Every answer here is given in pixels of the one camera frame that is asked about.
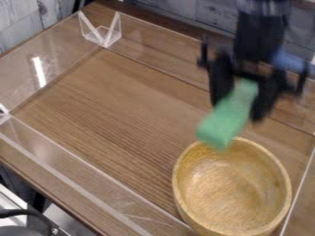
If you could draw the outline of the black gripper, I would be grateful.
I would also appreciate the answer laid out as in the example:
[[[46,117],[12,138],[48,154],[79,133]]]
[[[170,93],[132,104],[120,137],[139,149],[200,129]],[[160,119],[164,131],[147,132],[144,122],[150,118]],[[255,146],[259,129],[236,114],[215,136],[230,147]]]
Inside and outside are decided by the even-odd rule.
[[[286,54],[281,47],[287,28],[287,16],[265,16],[239,12],[236,36],[232,53],[215,51],[208,53],[208,40],[200,44],[199,67],[208,71],[212,106],[226,98],[234,89],[234,76],[245,76],[259,83],[259,95],[251,107],[251,120],[261,122],[275,107],[277,100],[285,92],[302,94],[310,74],[310,63]],[[265,76],[245,68],[246,63],[265,63],[274,73]],[[287,80],[286,72],[299,75],[297,84]]]

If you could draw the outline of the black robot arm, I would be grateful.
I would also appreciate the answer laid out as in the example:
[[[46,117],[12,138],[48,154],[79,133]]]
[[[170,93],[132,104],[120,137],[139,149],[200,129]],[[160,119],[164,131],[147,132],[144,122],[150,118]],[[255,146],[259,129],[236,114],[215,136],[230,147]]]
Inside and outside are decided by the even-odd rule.
[[[212,112],[210,122],[263,120],[285,94],[301,96],[310,62],[286,53],[291,0],[236,0],[232,51],[200,44],[198,66],[207,70]]]

